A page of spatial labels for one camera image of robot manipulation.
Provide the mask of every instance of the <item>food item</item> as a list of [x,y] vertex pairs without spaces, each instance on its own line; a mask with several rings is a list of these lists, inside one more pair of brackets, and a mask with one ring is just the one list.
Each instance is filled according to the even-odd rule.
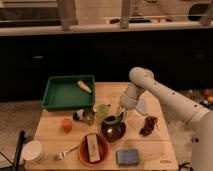
[[96,116],[99,118],[99,119],[105,119],[106,116],[108,115],[109,113],[109,109],[110,109],[110,105],[106,105],[106,104],[100,104],[97,106],[97,112],[96,112]]
[[101,160],[98,139],[96,134],[89,134],[86,136],[87,147],[90,162],[97,162]]
[[209,89],[206,88],[206,89],[203,90],[203,95],[204,95],[204,96],[207,96],[207,97],[208,97],[208,96],[210,96],[210,94],[211,94],[211,92],[210,92]]
[[68,133],[72,130],[72,121],[68,118],[65,118],[61,121],[61,128],[65,133]]
[[209,97],[207,98],[207,101],[208,101],[209,103],[213,103],[213,96],[209,96]]
[[143,128],[141,128],[140,130],[140,134],[143,135],[144,137],[150,135],[154,130],[157,121],[158,120],[155,116],[147,116],[145,119],[145,124]]
[[82,90],[86,91],[87,93],[92,93],[92,90],[83,81],[80,80],[77,82],[77,84]]

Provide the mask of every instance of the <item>dark wall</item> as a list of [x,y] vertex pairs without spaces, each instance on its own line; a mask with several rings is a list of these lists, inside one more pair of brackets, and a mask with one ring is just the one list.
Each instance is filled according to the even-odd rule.
[[134,66],[176,90],[210,87],[212,41],[212,29],[0,37],[0,99],[41,99],[55,75],[129,81]]

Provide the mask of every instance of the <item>floor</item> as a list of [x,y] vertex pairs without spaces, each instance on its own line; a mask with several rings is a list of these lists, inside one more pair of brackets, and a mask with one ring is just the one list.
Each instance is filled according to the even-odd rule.
[[[180,93],[198,102],[203,99],[199,90],[187,90]],[[27,136],[34,134],[42,112],[40,106],[41,101],[0,103],[0,151],[10,159],[15,153],[19,131],[25,130]],[[161,104],[161,107],[178,163],[189,162],[193,132],[186,129],[184,124],[175,118],[175,113],[168,106]],[[0,156],[0,166],[1,163],[5,163],[5,160]]]

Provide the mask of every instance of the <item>spoon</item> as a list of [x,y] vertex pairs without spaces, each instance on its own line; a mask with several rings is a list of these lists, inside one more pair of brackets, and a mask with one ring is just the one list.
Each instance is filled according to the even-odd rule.
[[63,160],[70,152],[76,150],[78,148],[78,146],[79,145],[77,145],[76,147],[71,148],[70,150],[65,150],[65,151],[62,151],[62,152],[56,154],[54,156],[54,159],[57,160],[57,161],[58,160]]

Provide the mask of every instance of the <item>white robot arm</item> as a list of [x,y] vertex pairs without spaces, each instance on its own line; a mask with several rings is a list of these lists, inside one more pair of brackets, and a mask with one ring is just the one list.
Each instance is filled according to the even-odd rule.
[[140,95],[148,90],[195,131],[190,171],[213,171],[213,111],[157,82],[150,70],[135,67],[129,77],[131,83],[120,98],[120,106],[134,109]]

